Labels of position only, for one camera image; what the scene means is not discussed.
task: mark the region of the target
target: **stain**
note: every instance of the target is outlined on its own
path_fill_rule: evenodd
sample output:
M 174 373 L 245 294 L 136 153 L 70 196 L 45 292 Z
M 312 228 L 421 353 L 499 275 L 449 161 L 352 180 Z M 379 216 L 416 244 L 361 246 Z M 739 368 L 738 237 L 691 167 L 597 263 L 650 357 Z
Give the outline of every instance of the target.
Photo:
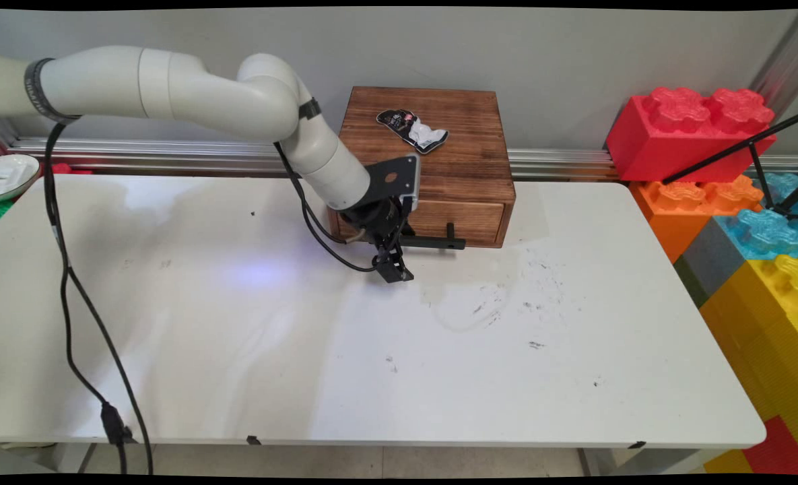
M 390 364 L 390 372 L 393 374 L 399 374 L 399 368 L 397 368 L 395 363 L 393 363 L 393 356 L 387 356 L 387 358 L 384 360 Z
M 486 327 L 492 326 L 492 323 L 497 322 L 498 320 L 500 320 L 500 311 L 495 311 L 495 313 L 492 313 L 492 319 L 488 322 Z

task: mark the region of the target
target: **wooden drawer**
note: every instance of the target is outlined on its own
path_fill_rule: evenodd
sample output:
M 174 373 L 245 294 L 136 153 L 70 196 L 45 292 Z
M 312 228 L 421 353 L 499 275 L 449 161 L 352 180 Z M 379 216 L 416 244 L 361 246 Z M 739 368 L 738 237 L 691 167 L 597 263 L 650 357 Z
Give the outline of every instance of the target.
M 509 157 L 493 92 L 360 87 L 352 90 L 339 138 L 364 165 L 413 148 L 375 121 L 404 108 L 432 129 L 448 129 L 441 147 L 420 156 L 420 201 L 408 219 L 418 236 L 445 237 L 447 223 L 467 246 L 500 248 L 515 204 Z M 330 211 L 331 232 L 354 230 Z
M 500 248 L 497 243 L 500 221 L 504 215 L 503 203 L 437 202 L 420 200 L 417 210 L 411 212 L 408 223 L 417 236 L 446 237 L 447 223 L 455 225 L 455 237 L 467 240 L 467 245 L 481 248 Z M 343 238 L 356 231 L 330 213 L 331 226 L 337 224 Z

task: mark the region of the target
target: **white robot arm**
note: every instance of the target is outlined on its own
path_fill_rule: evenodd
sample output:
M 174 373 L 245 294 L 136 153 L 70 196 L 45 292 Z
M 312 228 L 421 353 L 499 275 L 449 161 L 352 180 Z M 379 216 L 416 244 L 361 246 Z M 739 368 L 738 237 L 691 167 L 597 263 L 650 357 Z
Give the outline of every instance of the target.
M 29 67 L 38 90 L 30 95 Z M 278 141 L 294 171 L 338 211 L 355 205 L 369 186 L 368 172 L 327 126 L 294 70 L 266 53 L 245 59 L 236 81 L 208 73 L 195 56 L 136 46 L 33 64 L 0 57 L 0 117 L 38 112 L 64 123 L 81 115 L 186 120 L 247 140 Z
M 97 47 L 35 62 L 0 57 L 0 117 L 35 114 L 60 124 L 81 115 L 186 120 L 278 143 L 290 168 L 359 231 L 358 237 L 376 246 L 378 255 L 369 268 L 347 263 L 315 234 L 304 214 L 313 236 L 346 266 L 377 270 L 390 283 L 413 279 L 402 262 L 401 243 L 464 247 L 464 240 L 450 233 L 441 242 L 416 236 L 407 225 L 420 190 L 417 154 L 364 168 L 327 126 L 318 102 L 290 65 L 266 53 L 246 58 L 236 81 L 208 73 L 195 56 L 144 47 Z M 401 180 L 393 183 L 397 172 Z M 389 187 L 385 175 L 393 176 Z

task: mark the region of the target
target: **black cable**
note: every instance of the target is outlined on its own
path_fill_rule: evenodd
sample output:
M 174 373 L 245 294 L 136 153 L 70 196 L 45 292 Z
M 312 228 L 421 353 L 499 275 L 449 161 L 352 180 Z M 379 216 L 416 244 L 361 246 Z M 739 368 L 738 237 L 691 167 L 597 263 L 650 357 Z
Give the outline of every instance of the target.
M 123 443 L 118 443 L 118 458 L 121 458 L 121 475 L 127 475 L 127 452 Z
M 51 153 L 55 143 L 57 142 L 57 138 L 60 136 L 64 128 L 65 125 L 58 123 L 55 128 L 51 130 L 51 134 L 48 135 L 48 141 L 45 145 L 44 181 L 42 183 L 44 183 L 45 188 L 45 210 L 48 213 L 48 221 L 51 223 L 51 228 L 55 233 L 57 246 L 60 248 L 61 258 L 63 260 L 63 275 L 61 276 L 61 304 L 63 306 L 64 327 L 66 328 L 67 363 L 69 363 L 69 368 L 72 369 L 73 374 L 78 377 L 79 381 L 81 381 L 81 383 L 84 384 L 84 386 L 94 394 L 96 399 L 99 399 L 99 402 L 102 405 L 100 417 L 102 418 L 103 427 L 106 430 L 106 435 L 108 436 L 109 442 L 118 447 L 119 455 L 121 455 L 121 471 L 125 473 L 125 470 L 127 470 L 127 454 L 125 454 L 123 444 L 124 439 L 131 436 L 131 433 L 127 428 L 125 428 L 118 410 L 114 406 L 110 405 L 110 403 L 102 396 L 102 394 L 97 391 L 87 379 L 85 379 L 84 375 L 79 372 L 78 367 L 75 365 L 75 361 L 73 361 L 72 325 L 69 317 L 69 304 L 67 304 L 66 294 L 67 279 L 71 277 L 73 283 L 75 283 L 75 287 L 78 288 L 79 294 L 81 294 L 82 300 L 84 300 L 85 304 L 88 306 L 88 310 L 90 310 L 91 314 L 94 316 L 94 320 L 96 320 L 97 326 L 99 326 L 100 331 L 102 332 L 102 337 L 105 339 L 106 345 L 112 354 L 114 363 L 118 368 L 118 372 L 121 374 L 124 386 L 127 388 L 127 394 L 144 439 L 144 449 L 147 454 L 148 475 L 153 475 L 153 453 L 150 451 L 150 439 L 147 434 L 147 427 L 144 426 L 144 419 L 142 418 L 141 410 L 138 408 L 135 394 L 132 392 L 132 387 L 129 383 L 129 378 L 127 377 L 127 371 L 125 371 L 124 366 L 121 363 L 121 357 L 118 356 L 118 352 L 114 347 L 112 338 L 110 338 L 110 335 L 108 334 L 105 323 L 102 322 L 100 314 L 97 313 L 93 302 L 91 302 L 90 298 L 88 297 L 88 293 L 81 285 L 81 282 L 79 282 L 78 277 L 75 275 L 75 270 L 73 270 L 72 265 L 69 263 L 69 254 L 67 254 L 66 242 L 63 238 L 63 229 L 61 227 L 60 211 L 57 207 L 57 188 L 55 187 L 55 176 L 54 171 L 51 169 Z
M 279 145 L 278 142 L 276 142 L 273 144 L 273 147 L 276 147 L 276 151 L 279 152 L 279 159 L 282 160 L 282 166 L 285 166 L 285 172 L 288 173 L 288 178 L 291 178 L 291 184 L 294 186 L 294 190 L 297 191 L 297 196 L 300 197 L 300 203 L 303 209 L 303 220 L 306 222 L 306 227 L 309 228 L 309 232 L 312 233 L 312 237 L 314 237 L 315 240 L 318 241 L 318 244 L 321 245 L 322 248 L 326 249 L 326 251 L 330 253 L 332 257 L 336 258 L 339 262 L 341 262 L 345 266 L 353 270 L 360 271 L 362 273 L 368 273 L 369 271 L 374 271 L 377 268 L 377 266 L 359 267 L 356 266 L 355 264 L 350 263 L 349 261 L 344 260 L 343 257 L 340 257 L 340 255 L 336 254 L 335 251 L 332 251 L 332 248 L 330 248 L 330 246 L 327 246 L 327 243 L 325 243 L 324 240 L 318 236 L 318 233 L 315 232 L 315 228 L 312 227 L 312 222 L 309 220 L 309 215 L 312 215 L 312 219 L 315 220 L 315 224 L 318 225 L 322 233 L 326 234 L 326 236 L 329 237 L 331 240 L 334 240 L 334 242 L 346 245 L 346 242 L 344 242 L 344 240 L 333 237 L 326 232 L 324 226 L 321 225 L 321 222 L 318 221 L 318 218 L 316 218 L 315 214 L 312 212 L 312 208 L 309 207 L 309 202 L 306 202 L 306 194 L 303 193 L 303 186 L 300 185 L 300 181 L 298 181 L 297 175 L 294 174 L 294 170 L 291 169 L 291 164 L 288 163 L 288 158 L 285 157 L 285 152 L 282 150 L 282 146 Z

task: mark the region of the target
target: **table leg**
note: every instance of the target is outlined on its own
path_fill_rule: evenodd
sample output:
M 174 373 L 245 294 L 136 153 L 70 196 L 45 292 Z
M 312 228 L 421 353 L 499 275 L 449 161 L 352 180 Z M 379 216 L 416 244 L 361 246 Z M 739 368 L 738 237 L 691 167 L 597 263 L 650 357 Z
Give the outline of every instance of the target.
M 58 473 L 82 473 L 95 443 L 58 443 L 51 454 Z
M 724 453 L 724 449 L 642 449 L 617 466 L 611 449 L 581 449 L 590 476 L 670 475 L 689 473 Z

